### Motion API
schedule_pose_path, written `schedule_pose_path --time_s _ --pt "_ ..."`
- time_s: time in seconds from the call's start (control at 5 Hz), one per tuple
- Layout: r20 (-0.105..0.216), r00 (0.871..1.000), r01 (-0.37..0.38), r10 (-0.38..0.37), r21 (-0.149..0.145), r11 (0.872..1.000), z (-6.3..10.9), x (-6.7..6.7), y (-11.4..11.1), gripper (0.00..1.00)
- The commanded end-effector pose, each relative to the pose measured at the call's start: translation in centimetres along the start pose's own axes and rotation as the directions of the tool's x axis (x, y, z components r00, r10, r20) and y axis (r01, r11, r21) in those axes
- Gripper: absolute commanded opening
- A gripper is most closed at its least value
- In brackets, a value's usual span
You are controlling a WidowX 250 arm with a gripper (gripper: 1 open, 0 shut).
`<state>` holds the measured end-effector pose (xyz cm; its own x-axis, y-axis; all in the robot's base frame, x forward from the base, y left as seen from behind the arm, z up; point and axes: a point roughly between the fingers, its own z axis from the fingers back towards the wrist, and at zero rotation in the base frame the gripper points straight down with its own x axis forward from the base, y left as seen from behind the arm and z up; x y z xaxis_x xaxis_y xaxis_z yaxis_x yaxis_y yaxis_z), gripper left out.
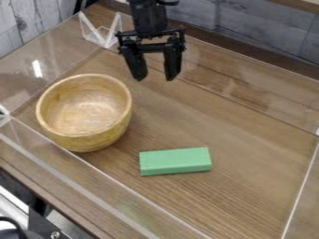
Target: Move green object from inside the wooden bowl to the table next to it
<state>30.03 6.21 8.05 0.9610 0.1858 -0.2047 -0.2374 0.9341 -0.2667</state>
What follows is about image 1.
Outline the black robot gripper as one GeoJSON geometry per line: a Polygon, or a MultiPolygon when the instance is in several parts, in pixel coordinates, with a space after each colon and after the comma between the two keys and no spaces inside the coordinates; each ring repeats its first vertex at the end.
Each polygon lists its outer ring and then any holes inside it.
{"type": "Polygon", "coordinates": [[[131,75],[141,81],[148,74],[144,53],[163,52],[166,79],[172,81],[182,68],[182,53],[186,50],[184,29],[168,26],[167,7],[179,0],[127,0],[133,29],[116,33],[119,51],[131,75]]]}

